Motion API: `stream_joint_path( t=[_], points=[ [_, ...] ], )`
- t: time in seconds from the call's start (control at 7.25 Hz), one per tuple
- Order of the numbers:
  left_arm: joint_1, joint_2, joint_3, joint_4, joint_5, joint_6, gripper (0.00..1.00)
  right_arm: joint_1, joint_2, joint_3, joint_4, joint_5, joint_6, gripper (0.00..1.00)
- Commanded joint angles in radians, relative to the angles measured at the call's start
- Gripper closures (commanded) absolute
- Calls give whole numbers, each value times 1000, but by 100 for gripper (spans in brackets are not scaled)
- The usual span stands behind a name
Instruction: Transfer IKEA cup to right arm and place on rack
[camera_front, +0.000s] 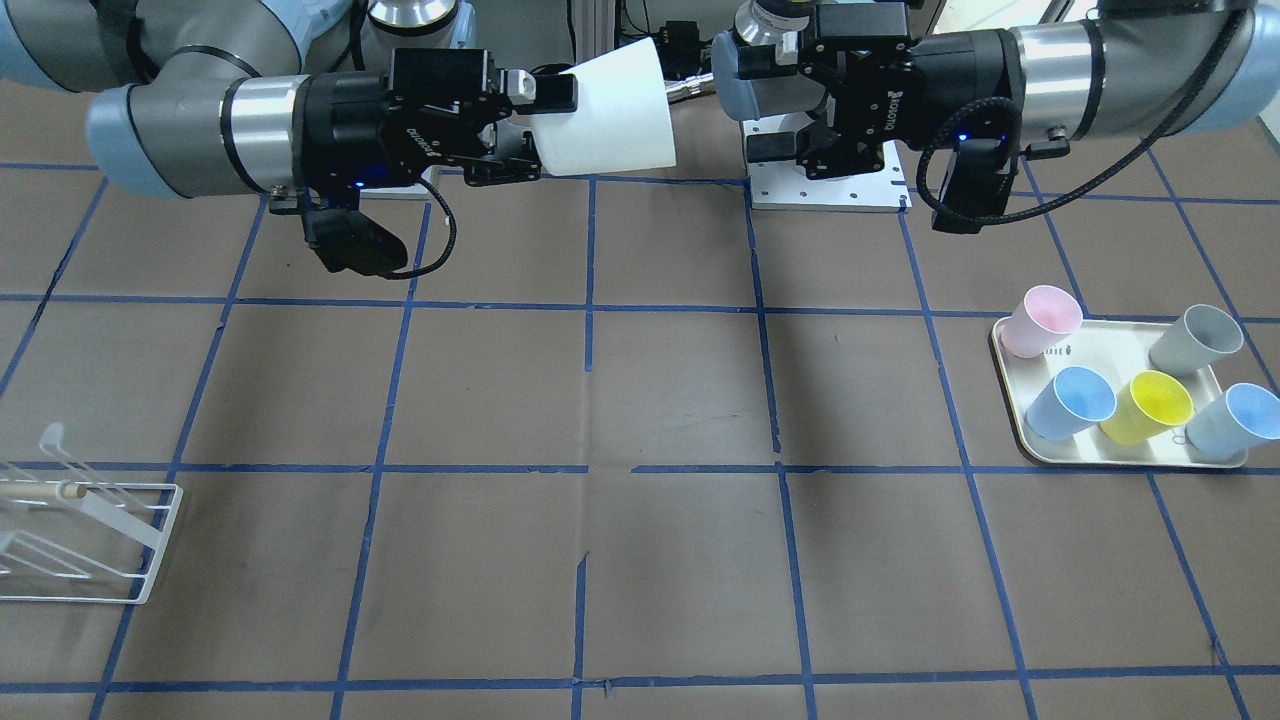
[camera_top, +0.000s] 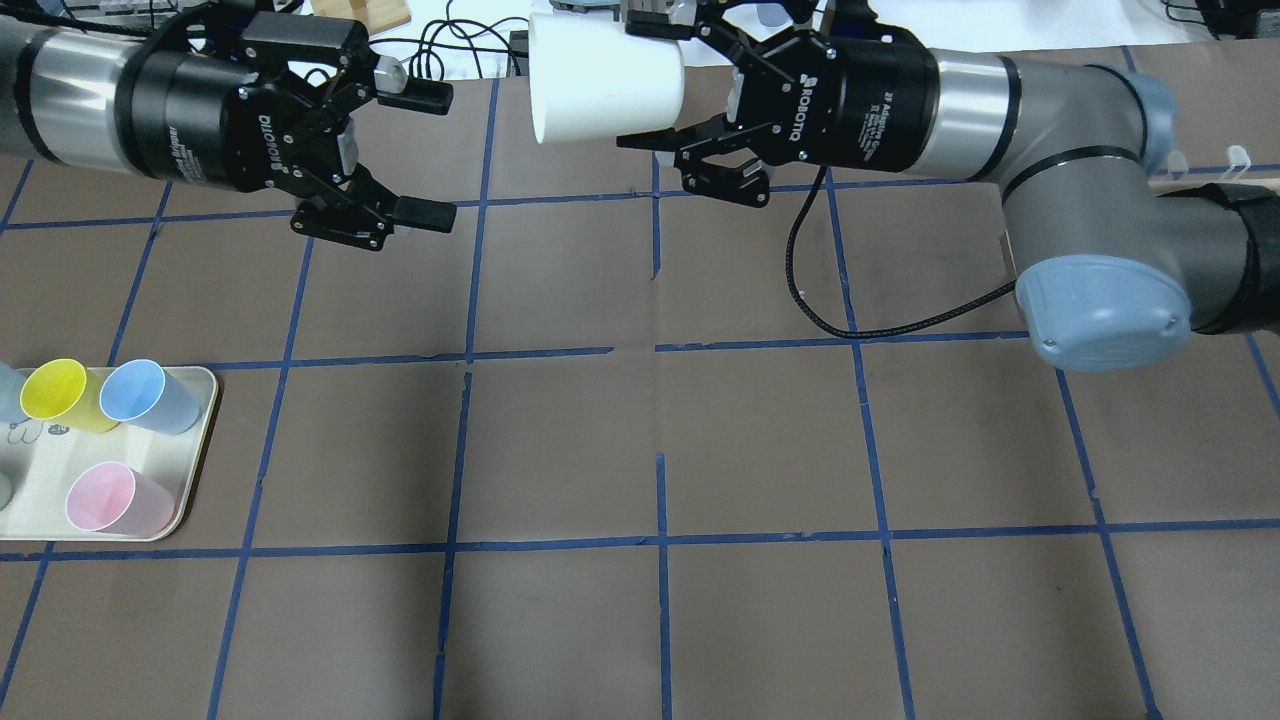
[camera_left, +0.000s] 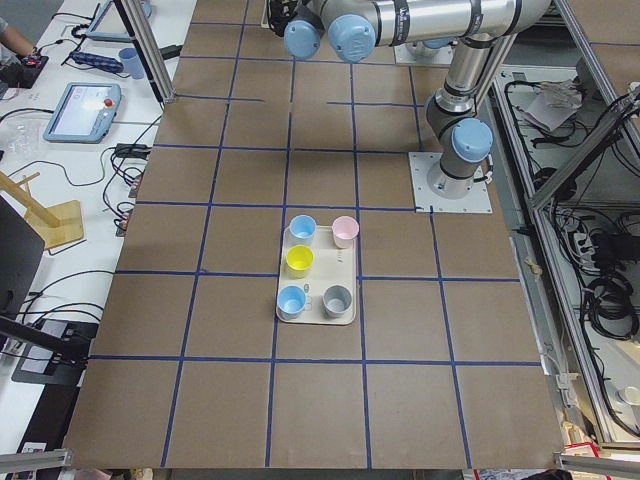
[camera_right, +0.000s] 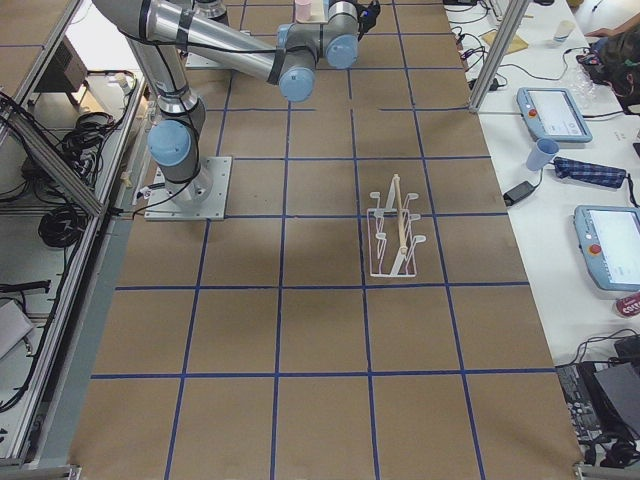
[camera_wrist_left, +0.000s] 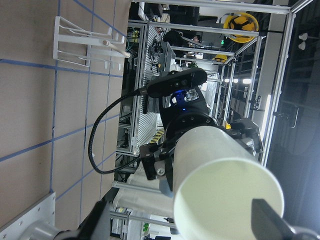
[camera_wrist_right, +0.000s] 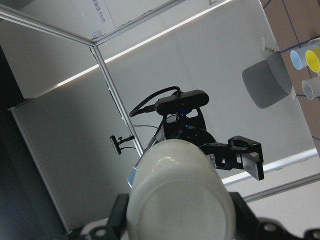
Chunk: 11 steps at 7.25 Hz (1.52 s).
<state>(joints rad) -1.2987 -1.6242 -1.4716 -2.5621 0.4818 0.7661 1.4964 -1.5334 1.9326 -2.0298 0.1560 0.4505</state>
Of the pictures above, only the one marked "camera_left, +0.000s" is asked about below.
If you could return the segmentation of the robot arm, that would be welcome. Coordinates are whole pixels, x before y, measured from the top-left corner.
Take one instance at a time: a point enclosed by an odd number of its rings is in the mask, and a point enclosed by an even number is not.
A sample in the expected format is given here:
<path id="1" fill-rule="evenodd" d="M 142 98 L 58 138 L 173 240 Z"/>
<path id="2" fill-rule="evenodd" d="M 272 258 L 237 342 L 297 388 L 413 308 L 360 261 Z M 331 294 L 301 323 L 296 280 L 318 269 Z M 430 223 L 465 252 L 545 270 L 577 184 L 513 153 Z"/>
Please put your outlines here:
<path id="1" fill-rule="evenodd" d="M 454 42 L 443 84 L 425 104 L 442 149 L 426 179 L 435 195 L 461 199 L 493 144 L 491 129 L 474 112 L 517 34 L 548 7 L 546 1 L 522 0 L 267 1 L 263 15 L 297 60 L 312 58 L 323 38 L 349 64 L 365 60 L 377 47 L 420 44 L 438 50 Z"/>

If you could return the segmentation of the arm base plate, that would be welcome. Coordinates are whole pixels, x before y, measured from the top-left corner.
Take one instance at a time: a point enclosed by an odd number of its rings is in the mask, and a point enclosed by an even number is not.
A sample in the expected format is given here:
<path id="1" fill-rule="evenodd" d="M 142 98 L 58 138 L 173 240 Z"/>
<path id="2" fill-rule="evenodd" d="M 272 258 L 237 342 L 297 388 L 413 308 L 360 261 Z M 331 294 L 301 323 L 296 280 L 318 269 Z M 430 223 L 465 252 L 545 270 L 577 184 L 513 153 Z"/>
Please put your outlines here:
<path id="1" fill-rule="evenodd" d="M 491 214 L 492 173 L 477 166 L 474 176 L 453 179 L 441 169 L 441 153 L 409 152 L 414 209 L 423 213 Z"/>
<path id="2" fill-rule="evenodd" d="M 453 41 L 440 48 L 430 48 L 422 43 L 405 43 L 394 47 L 397 65 L 417 65 L 447 68 L 452 61 L 457 42 Z"/>

